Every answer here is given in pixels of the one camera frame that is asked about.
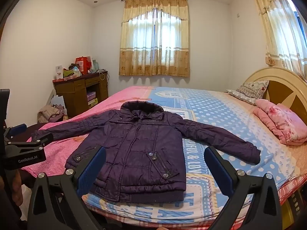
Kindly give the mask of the person's left hand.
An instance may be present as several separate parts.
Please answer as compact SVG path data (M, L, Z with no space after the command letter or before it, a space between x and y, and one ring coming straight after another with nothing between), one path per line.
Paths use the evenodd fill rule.
M19 170L15 170L15 176L12 179L12 200L19 207L23 203L22 182Z

